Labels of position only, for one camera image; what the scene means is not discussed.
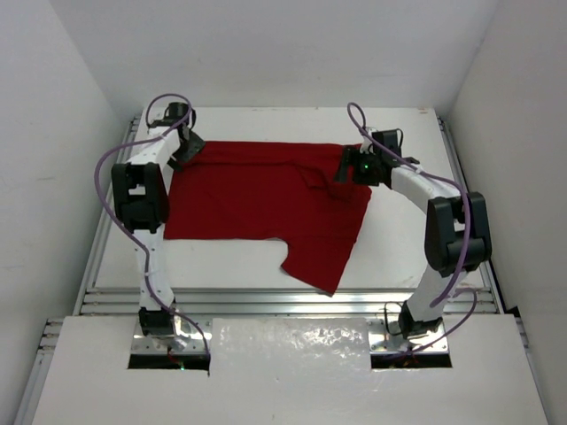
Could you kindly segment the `red t shirt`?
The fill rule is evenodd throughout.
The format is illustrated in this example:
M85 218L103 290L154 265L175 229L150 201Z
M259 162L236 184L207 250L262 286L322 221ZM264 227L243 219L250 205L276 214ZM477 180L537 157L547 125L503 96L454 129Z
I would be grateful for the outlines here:
M332 143L215 141L173 176L168 240L286 243L281 268L332 295L350 259L372 191L335 182Z

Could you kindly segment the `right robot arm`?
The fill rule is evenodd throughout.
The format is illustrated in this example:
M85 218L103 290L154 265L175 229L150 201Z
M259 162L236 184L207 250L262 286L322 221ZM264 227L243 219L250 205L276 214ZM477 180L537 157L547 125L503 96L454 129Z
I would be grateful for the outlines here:
M492 255L486 201L480 193L428 173L417 159L403 156L401 130L364 131L362 136L362 145L343 149L335 180L385 185L424 213L427 267L398 316L404 338L421 336L439 327L457 285Z

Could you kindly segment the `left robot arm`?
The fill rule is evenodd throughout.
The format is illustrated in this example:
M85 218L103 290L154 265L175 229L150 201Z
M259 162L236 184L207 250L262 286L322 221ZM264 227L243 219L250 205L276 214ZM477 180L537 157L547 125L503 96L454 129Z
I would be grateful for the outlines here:
M187 101L170 103L158 118L146 122L149 140L111 170L114 214L135 245L141 274L138 320L144 336L175 334L175 295L163 253L170 214L164 170L182 170L204 146L192 132L195 118Z

